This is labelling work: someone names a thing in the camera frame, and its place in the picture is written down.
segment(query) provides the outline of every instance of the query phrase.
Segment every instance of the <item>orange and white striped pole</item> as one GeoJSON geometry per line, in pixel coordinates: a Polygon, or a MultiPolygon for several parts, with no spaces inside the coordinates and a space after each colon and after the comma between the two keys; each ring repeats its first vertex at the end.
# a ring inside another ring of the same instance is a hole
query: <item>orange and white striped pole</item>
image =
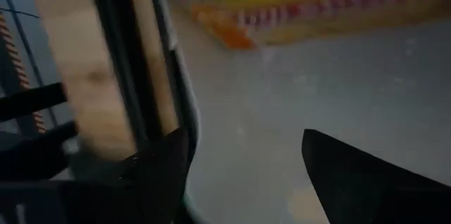
{"type": "MultiPolygon", "coordinates": [[[[11,62],[13,62],[14,70],[16,71],[20,81],[20,86],[24,90],[30,89],[31,87],[30,82],[28,81],[27,73],[25,72],[25,68],[19,57],[19,51],[14,44],[14,40],[11,36],[11,33],[9,32],[9,28],[6,24],[6,20],[2,12],[0,12],[0,35],[5,41],[6,50],[8,50],[9,58],[11,59],[11,62]]],[[[35,120],[37,131],[39,133],[45,133],[45,124],[41,114],[37,111],[33,112],[33,119],[35,120]]]]}

